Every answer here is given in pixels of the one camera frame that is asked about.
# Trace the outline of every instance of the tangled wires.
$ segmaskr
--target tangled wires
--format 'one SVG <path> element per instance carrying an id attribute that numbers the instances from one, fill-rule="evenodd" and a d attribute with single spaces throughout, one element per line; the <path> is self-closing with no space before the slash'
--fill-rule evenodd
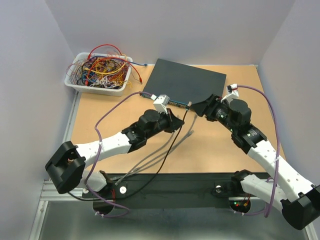
<path id="1" fill-rule="evenodd" d="M 102 46 L 114 47 L 116 55 L 108 52 L 106 56 L 92 56 L 92 52 Z M 127 60 L 127 56 L 121 53 L 117 47 L 111 44 L 103 44 L 95 47 L 87 56 L 87 59 L 81 59 L 71 64 L 68 70 L 71 69 L 69 77 L 73 85 L 120 89 L 126 82 L 129 67 L 133 67 L 138 73 L 132 63 Z M 142 83 L 140 74 L 138 73 L 138 75 L 139 81 Z"/>

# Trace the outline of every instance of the table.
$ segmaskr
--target table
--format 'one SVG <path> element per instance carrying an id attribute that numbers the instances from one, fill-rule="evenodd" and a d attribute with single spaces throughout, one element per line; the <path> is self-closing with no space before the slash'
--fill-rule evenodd
<path id="1" fill-rule="evenodd" d="M 121 97 L 90 93 L 81 94 L 71 137 L 73 144 L 89 143 L 98 140 L 98 135 L 94 130 L 96 122 L 127 95 L 142 91 L 153 67 L 137 66 L 136 68 L 142 77 L 143 84 L 140 84 L 136 80 L 139 78 L 133 71 L 133 76 L 131 75 L 129 78 L 131 87 L 127 85 Z M 254 65 L 197 65 L 195 67 L 226 74 L 226 85 L 237 83 L 262 90 L 257 69 Z M 239 95 L 251 108 L 251 122 L 276 147 L 274 123 L 266 100 L 262 95 L 250 89 L 241 88 Z M 178 115 L 182 118 L 184 109 L 174 106 L 169 107 L 176 116 Z M 129 98 L 101 122 L 98 128 L 102 137 L 107 138 L 120 132 L 136 122 L 147 109 L 154 109 L 152 100 L 138 95 Z M 177 141 L 189 129 L 194 114 L 192 111 L 187 114 L 185 125 Z M 198 117 L 193 130 L 194 133 L 168 156 L 161 173 L 233 173 L 243 169 L 251 172 L 265 172 L 259 164 L 245 155 L 233 143 L 231 133 L 220 123 L 209 122 L 204 117 Z M 126 173 L 142 158 L 162 146 L 169 137 L 169 133 L 161 132 L 149 139 L 146 146 L 137 151 L 116 155 L 100 161 L 95 170 L 103 170 L 106 173 Z M 145 173 L 155 173 L 158 168 L 159 165 L 156 164 L 146 170 Z"/>

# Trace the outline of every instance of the white plastic bin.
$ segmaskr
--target white plastic bin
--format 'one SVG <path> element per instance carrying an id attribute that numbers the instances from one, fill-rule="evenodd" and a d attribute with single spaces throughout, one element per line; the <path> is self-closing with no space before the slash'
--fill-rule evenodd
<path id="1" fill-rule="evenodd" d="M 81 52 L 79 53 L 75 59 L 73 60 L 73 64 L 76 63 L 79 60 L 85 60 L 88 58 L 89 52 Z M 99 54 L 99 53 L 93 53 L 91 54 L 92 57 L 94 56 L 104 56 L 104 57 L 111 57 L 111 55 L 108 54 Z M 126 59 L 129 62 L 132 62 L 132 58 L 127 56 Z M 64 79 L 64 84 L 68 87 L 72 87 L 75 90 L 81 92 L 81 93 L 91 93 L 91 94 L 104 94 L 104 95 L 110 95 L 110 96 L 122 96 L 125 90 L 125 87 L 127 85 L 127 82 L 129 80 L 129 76 L 131 73 L 131 66 L 128 67 L 128 71 L 126 73 L 125 79 L 124 79 L 124 83 L 123 86 L 119 89 L 108 89 L 108 88 L 100 88 L 100 87 L 94 87 L 94 86 L 81 86 L 81 85 L 75 85 L 71 83 L 71 79 L 70 79 L 70 75 L 71 73 L 76 70 L 76 67 L 78 65 L 74 64 L 70 67 L 70 69 L 68 70 L 65 79 Z"/>

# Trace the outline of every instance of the gray cable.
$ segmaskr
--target gray cable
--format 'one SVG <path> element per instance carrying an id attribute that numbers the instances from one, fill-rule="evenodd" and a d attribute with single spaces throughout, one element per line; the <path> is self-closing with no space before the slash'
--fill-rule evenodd
<path id="1" fill-rule="evenodd" d="M 172 147 L 172 149 L 171 149 L 171 151 L 169 152 L 169 154 L 172 153 L 184 140 L 186 140 L 189 136 L 191 136 L 191 135 L 194 133 L 194 131 L 192 130 L 192 128 L 193 128 L 193 126 L 194 126 L 194 124 L 195 124 L 195 122 L 196 122 L 196 119 L 197 119 L 197 114 L 194 115 L 194 118 L 193 118 L 193 121 L 192 121 L 192 124 L 191 124 L 189 130 L 188 130 L 188 131 L 186 132 L 186 134 L 180 139 L 180 141 L 177 142 L 177 143 Z M 159 154 L 158 156 L 154 157 L 153 159 L 151 159 L 151 160 L 148 161 L 147 163 L 143 164 L 142 166 L 137 167 L 137 166 L 140 165 L 142 162 L 144 162 L 146 159 L 148 159 L 149 157 L 151 157 L 152 155 L 154 155 L 155 153 L 157 153 L 157 152 L 159 152 L 161 149 L 163 149 L 163 148 L 171 141 L 173 135 L 174 135 L 174 134 L 172 134 L 172 135 L 170 136 L 169 140 L 168 140 L 163 146 L 161 146 L 161 147 L 158 148 L 156 151 L 150 153 L 148 156 L 146 156 L 146 157 L 143 158 L 141 161 L 139 161 L 139 162 L 138 162 L 130 171 L 128 171 L 125 175 L 113 177 L 113 178 L 111 178 L 111 180 L 113 180 L 113 181 L 114 181 L 114 180 L 118 180 L 118 181 L 115 183 L 115 185 L 118 185 L 125 177 L 131 176 L 131 175 L 133 175 L 133 174 L 140 173 L 140 172 L 142 172 L 142 171 L 144 171 L 144 170 L 147 170 L 148 168 L 154 166 L 155 164 L 159 163 L 161 160 L 164 159 L 164 157 L 161 158 L 161 159 L 159 159 L 158 161 L 154 162 L 153 164 L 151 164 L 151 165 L 143 168 L 144 166 L 152 163 L 152 162 L 155 161 L 156 159 L 158 159 L 158 158 L 160 158 L 161 156 L 165 155 L 165 154 L 167 153 L 166 151 L 163 152 L 163 153 L 161 153 L 161 154 Z"/>

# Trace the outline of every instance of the gray floor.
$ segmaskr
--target gray floor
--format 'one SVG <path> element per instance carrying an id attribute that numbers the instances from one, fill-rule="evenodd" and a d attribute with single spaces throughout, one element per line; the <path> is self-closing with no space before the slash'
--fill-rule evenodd
<path id="1" fill-rule="evenodd" d="M 259 202 L 252 211 L 262 208 Z M 50 202 L 41 240 L 303 240 L 273 209 L 270 217 L 240 216 L 227 209 L 141 209 L 116 219 L 95 216 L 92 203 Z"/>

